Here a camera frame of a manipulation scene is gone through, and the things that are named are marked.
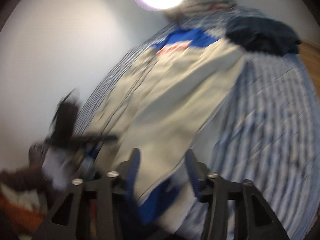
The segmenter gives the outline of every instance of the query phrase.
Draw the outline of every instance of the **white wall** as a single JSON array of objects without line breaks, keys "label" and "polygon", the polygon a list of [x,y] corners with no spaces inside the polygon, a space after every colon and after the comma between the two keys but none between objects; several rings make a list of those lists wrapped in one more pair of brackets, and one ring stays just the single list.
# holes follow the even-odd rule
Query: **white wall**
[{"label": "white wall", "polygon": [[60,99],[85,102],[133,46],[167,24],[134,0],[22,0],[0,32],[0,170],[27,163]]},{"label": "white wall", "polygon": [[302,0],[238,0],[293,27],[300,37],[320,46],[320,27]]}]

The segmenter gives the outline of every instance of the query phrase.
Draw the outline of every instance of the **blue fabric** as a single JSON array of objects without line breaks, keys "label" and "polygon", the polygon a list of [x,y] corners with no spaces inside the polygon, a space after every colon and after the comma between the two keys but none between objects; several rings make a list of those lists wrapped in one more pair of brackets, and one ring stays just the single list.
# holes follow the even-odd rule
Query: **blue fabric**
[{"label": "blue fabric", "polygon": [[[223,38],[226,24],[238,16],[265,17],[258,10],[237,7],[182,19],[180,25]],[[88,127],[103,99],[141,53],[161,43],[176,28],[168,25],[127,53],[81,109],[75,133],[81,134]],[[297,55],[276,57],[255,52],[247,53],[246,58],[209,168],[226,179],[253,180],[289,237],[301,240],[320,200],[320,109],[316,92]],[[200,239],[206,210],[207,205],[195,202],[177,234]],[[231,239],[232,228],[228,232]]]},{"label": "blue fabric", "polygon": [[300,39],[282,22],[260,17],[235,17],[227,23],[226,36],[247,51],[284,56],[298,54]]},{"label": "blue fabric", "polygon": [[206,35],[200,28],[191,30],[178,28],[169,33],[162,42],[154,46],[159,51],[167,44],[174,44],[178,41],[191,41],[190,46],[205,48],[217,40],[217,38]]}]

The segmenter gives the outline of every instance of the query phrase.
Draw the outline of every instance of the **striped bedsheet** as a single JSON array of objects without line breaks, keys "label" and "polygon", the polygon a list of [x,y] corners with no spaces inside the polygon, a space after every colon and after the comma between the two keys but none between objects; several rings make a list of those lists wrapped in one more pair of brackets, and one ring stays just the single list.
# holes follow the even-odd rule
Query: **striped bedsheet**
[{"label": "striped bedsheet", "polygon": [[[225,23],[234,16],[265,17],[260,11],[238,7],[205,17],[183,19],[183,28],[199,28],[223,37]],[[137,57],[177,28],[170,24],[141,46],[131,49],[102,80],[82,108],[75,132],[81,134],[116,82]],[[276,57],[247,53],[246,65],[231,94],[215,146],[212,171],[225,179],[251,179],[263,192],[289,237],[302,239],[320,199],[320,109],[313,84],[298,55]],[[178,230],[199,239],[207,206],[194,203]],[[229,238],[233,235],[229,223]]]}]

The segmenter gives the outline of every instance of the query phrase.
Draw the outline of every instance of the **pile of clothes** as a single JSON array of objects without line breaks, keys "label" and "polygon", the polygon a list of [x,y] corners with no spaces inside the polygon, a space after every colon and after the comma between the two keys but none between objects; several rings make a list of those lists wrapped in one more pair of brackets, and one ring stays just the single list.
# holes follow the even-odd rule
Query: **pile of clothes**
[{"label": "pile of clothes", "polygon": [[170,9],[168,15],[201,16],[221,9],[232,9],[236,5],[236,0],[183,0],[179,6]]}]

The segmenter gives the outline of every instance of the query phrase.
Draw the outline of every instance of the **folded dark garment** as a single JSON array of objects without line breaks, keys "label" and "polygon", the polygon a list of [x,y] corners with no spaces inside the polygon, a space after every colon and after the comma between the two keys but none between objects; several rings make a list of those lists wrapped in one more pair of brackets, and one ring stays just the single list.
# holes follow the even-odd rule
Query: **folded dark garment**
[{"label": "folded dark garment", "polygon": [[284,56],[298,54],[298,35],[282,22],[260,17],[235,17],[227,23],[226,36],[247,51]]}]

